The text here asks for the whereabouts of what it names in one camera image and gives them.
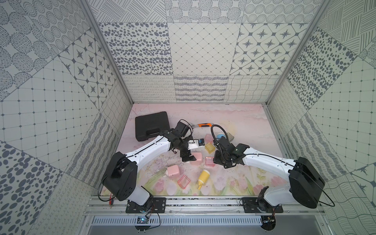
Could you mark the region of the yellow transparent tray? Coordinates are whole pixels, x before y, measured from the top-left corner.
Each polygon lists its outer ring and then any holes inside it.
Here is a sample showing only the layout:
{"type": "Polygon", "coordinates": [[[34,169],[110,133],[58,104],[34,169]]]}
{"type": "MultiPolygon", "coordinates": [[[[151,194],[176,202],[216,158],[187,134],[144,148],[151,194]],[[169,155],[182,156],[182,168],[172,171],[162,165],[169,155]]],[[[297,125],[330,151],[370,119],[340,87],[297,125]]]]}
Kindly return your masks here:
{"type": "Polygon", "coordinates": [[[207,143],[205,149],[209,154],[212,154],[215,151],[215,146],[212,143],[207,143]]]}

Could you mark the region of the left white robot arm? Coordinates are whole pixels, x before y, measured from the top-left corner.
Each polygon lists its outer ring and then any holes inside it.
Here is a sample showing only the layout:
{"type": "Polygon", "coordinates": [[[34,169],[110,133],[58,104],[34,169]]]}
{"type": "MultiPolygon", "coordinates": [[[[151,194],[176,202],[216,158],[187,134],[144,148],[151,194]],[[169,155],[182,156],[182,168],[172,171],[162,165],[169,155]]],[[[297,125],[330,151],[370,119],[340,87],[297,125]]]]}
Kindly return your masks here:
{"type": "Polygon", "coordinates": [[[161,132],[139,149],[126,154],[117,152],[111,157],[99,185],[106,187],[118,201],[129,200],[148,209],[153,196],[137,185],[138,172],[156,157],[173,149],[180,151],[183,162],[195,161],[189,149],[192,142],[192,135],[183,138],[180,132],[171,129],[161,132]]]}

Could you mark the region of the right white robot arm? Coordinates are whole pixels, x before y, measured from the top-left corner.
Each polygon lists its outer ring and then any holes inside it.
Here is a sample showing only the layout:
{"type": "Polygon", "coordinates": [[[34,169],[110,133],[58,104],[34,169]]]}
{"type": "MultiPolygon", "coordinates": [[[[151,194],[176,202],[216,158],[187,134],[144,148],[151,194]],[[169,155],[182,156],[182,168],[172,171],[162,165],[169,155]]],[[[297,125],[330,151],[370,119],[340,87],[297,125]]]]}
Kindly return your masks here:
{"type": "Polygon", "coordinates": [[[308,159],[299,157],[294,160],[268,155],[248,145],[234,146],[224,137],[215,140],[214,146],[217,149],[215,164],[224,168],[236,165],[254,166],[286,181],[279,186],[263,188],[258,195],[260,205],[275,207],[297,202],[307,208],[317,208],[325,181],[308,159]]]}

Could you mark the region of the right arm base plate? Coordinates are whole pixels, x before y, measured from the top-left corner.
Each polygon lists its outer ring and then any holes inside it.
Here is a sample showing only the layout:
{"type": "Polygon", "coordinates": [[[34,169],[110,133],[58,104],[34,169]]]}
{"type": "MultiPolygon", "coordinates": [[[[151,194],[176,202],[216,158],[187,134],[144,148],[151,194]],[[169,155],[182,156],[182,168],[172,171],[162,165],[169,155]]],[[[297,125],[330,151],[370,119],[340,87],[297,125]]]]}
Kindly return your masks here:
{"type": "Polygon", "coordinates": [[[264,199],[258,200],[256,197],[244,197],[240,200],[245,213],[283,213],[281,205],[271,206],[264,199]]]}

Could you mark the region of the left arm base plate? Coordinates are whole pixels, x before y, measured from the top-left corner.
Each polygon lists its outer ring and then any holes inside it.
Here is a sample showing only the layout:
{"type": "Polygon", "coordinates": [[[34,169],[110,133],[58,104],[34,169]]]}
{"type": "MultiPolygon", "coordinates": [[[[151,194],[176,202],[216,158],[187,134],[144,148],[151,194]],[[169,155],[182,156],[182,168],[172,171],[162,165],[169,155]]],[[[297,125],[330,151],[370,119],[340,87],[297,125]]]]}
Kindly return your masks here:
{"type": "Polygon", "coordinates": [[[139,205],[129,200],[126,207],[126,213],[148,213],[151,211],[164,213],[165,205],[165,197],[150,197],[143,205],[139,205]]]}

